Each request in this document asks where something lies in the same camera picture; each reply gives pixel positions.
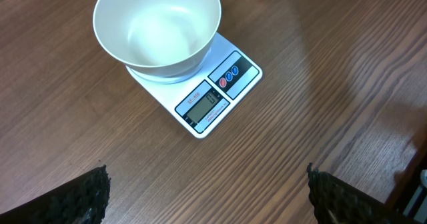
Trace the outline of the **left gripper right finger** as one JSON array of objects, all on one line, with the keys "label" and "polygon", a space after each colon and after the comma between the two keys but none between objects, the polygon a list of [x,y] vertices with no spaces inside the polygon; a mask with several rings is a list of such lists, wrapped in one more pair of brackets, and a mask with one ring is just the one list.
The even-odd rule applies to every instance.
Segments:
[{"label": "left gripper right finger", "polygon": [[318,223],[413,223],[397,211],[325,171],[307,167],[309,200]]}]

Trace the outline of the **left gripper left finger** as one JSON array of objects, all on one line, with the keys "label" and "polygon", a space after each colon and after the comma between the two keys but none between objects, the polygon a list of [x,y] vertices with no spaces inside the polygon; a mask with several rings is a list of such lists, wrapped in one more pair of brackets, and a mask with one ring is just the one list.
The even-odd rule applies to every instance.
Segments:
[{"label": "left gripper left finger", "polygon": [[96,223],[109,203],[111,179],[106,166],[85,174],[1,214],[2,223]]}]

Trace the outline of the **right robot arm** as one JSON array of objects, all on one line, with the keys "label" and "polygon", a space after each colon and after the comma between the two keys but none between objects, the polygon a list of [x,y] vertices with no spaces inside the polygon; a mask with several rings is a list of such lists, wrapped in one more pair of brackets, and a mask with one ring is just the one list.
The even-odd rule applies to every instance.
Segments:
[{"label": "right robot arm", "polygon": [[417,151],[406,169],[395,173],[386,206],[415,223],[426,223],[426,141],[412,143]]}]

